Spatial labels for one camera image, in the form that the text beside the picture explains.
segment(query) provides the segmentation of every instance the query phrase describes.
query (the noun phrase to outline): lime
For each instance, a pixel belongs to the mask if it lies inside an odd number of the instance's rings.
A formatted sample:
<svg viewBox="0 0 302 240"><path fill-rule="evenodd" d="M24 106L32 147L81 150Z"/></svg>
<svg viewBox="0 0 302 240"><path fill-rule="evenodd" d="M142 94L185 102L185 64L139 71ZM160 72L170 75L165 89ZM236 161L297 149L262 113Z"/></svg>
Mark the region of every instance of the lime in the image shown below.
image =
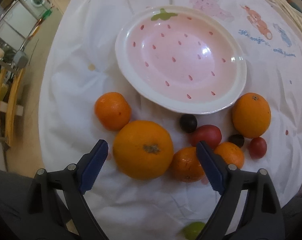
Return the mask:
<svg viewBox="0 0 302 240"><path fill-rule="evenodd" d="M182 229L184 237L188 240L195 240L198 237L198 234L204 228L205 223L203 222L193 222L187 225L185 228Z"/></svg>

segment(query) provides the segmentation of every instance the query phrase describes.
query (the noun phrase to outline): tablecloth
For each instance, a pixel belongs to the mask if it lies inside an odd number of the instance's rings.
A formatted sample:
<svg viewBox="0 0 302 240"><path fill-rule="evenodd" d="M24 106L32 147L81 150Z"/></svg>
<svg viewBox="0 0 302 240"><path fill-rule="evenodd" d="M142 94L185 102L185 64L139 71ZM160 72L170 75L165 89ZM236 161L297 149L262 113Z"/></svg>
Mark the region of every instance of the tablecloth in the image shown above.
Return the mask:
<svg viewBox="0 0 302 240"><path fill-rule="evenodd" d="M119 71L115 39L130 17L146 7L175 4L201 10L222 24L240 44L247 63L243 93L255 92L269 102L272 120L262 136L264 158L252 160L244 145L243 170L266 168L281 206L302 184L302 35L270 0L71 0L54 38L39 102L39 135L48 171L76 163L99 139L110 149L114 132L94 116L95 100L120 92L132 108L132 120L152 120L170 133L174 150L188 146L178 127L179 114L140 96ZM214 124L222 140L235 132L230 108L197 116ZM219 195L201 181L184 183L165 174L150 181L133 180L104 164L85 199L110 239L177 239L181 228L206 222ZM236 228L245 192L229 232Z"/></svg>

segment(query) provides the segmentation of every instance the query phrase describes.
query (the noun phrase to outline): navel orange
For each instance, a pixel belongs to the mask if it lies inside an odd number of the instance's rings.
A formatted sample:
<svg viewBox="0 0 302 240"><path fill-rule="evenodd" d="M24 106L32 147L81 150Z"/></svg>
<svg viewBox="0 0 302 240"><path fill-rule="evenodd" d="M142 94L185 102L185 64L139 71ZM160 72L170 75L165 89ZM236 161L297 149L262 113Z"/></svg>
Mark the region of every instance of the navel orange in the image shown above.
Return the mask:
<svg viewBox="0 0 302 240"><path fill-rule="evenodd" d="M109 131L121 130L131 118L131 107L120 93L105 93L95 102L94 113Z"/></svg>
<svg viewBox="0 0 302 240"><path fill-rule="evenodd" d="M170 134L151 121L128 123L115 137L113 157L120 171L147 180L161 176L173 158Z"/></svg>
<svg viewBox="0 0 302 240"><path fill-rule="evenodd" d="M230 142L223 142L217 146L214 150L215 154L220 155L226 164L234 164L239 169L243 167L244 164L244 153L235 144Z"/></svg>
<svg viewBox="0 0 302 240"><path fill-rule="evenodd" d="M180 181L200 180L204 176L204 170L196 156L196 147L186 147L174 154L170 170Z"/></svg>
<svg viewBox="0 0 302 240"><path fill-rule="evenodd" d="M271 109L267 101L255 93L242 95L232 109L236 130L246 138L260 137L271 123Z"/></svg>

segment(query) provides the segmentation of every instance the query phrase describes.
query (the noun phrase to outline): pink plate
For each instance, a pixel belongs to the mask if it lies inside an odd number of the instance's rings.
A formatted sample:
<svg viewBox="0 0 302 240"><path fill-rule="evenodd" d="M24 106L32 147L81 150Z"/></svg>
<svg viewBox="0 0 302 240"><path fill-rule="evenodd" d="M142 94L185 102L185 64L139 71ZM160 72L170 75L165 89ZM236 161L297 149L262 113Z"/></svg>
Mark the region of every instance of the pink plate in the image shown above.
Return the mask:
<svg viewBox="0 0 302 240"><path fill-rule="evenodd" d="M200 11L150 8L118 34L120 70L144 97L175 112L210 114L232 105L246 82L243 52Z"/></svg>

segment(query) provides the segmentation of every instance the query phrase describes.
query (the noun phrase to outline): cartoon bear print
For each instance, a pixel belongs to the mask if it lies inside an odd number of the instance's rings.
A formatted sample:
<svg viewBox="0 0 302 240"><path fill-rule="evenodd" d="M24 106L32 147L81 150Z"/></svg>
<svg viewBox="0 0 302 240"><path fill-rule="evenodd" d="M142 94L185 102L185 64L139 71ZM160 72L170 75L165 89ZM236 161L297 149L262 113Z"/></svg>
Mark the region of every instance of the cartoon bear print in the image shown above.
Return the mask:
<svg viewBox="0 0 302 240"><path fill-rule="evenodd" d="M273 23L273 27L279 32L281 33L281 38L282 40L287 44L288 47L292 46L292 42L289 39L289 37L286 35L286 32L280 27L278 26L278 24Z"/></svg>
<svg viewBox="0 0 302 240"><path fill-rule="evenodd" d="M206 15L215 16L226 22L234 21L234 16L230 12L221 9L217 2L218 0L190 0L194 9L199 9Z"/></svg>
<svg viewBox="0 0 302 240"><path fill-rule="evenodd" d="M271 31L268 29L266 23L264 21L261 20L261 16L254 10L251 10L250 7L248 6L241 6L243 9L246 10L246 12L249 14L249 16L247 17L247 19L249 20L249 22L259 30L259 32L264 35L265 38L267 38L268 40L272 39L272 33Z"/></svg>

